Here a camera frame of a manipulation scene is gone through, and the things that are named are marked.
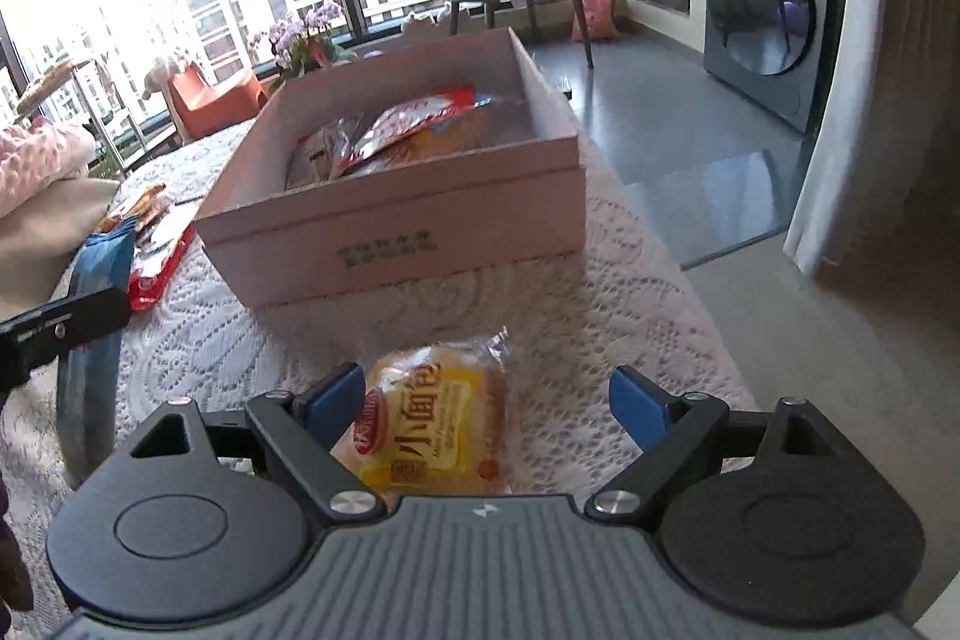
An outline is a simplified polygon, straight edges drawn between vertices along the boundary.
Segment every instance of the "metal screw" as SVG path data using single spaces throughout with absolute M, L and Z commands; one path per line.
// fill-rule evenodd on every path
M 330 498 L 330 509 L 341 515 L 363 515 L 376 507 L 370 491 L 341 491 Z
M 593 498 L 593 507 L 606 515 L 627 515 L 640 507 L 640 497 L 631 491 L 604 491 Z

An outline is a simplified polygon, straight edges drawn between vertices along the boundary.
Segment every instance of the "orange chair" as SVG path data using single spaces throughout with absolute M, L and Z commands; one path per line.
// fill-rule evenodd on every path
M 184 126 L 181 128 L 184 143 L 255 118 L 267 103 L 260 81 L 249 68 L 242 68 L 223 82 L 210 85 L 200 67 L 190 63 L 183 73 L 170 77 L 167 87 Z

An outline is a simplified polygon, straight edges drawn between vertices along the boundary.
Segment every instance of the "pink bag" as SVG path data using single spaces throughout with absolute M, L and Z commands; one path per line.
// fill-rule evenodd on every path
M 613 27 L 613 0 L 584 0 L 584 15 L 587 17 L 587 31 L 592 42 L 620 36 Z M 573 34 L 570 38 L 574 42 L 581 41 L 580 23 L 576 16 L 573 18 Z

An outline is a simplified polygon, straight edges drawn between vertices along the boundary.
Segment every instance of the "cushion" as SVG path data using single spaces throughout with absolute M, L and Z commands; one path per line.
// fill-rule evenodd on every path
M 118 185 L 59 180 L 0 220 L 0 320 L 50 298 Z
M 40 118 L 29 130 L 0 128 L 0 218 L 83 167 L 93 152 L 93 136 L 78 125 L 54 126 Z

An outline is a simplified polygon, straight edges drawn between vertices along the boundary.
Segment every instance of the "pink blanket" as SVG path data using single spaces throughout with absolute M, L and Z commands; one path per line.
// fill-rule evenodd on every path
M 28 130 L 0 128 L 0 218 L 55 180 L 85 172 L 94 140 L 78 125 L 36 119 Z

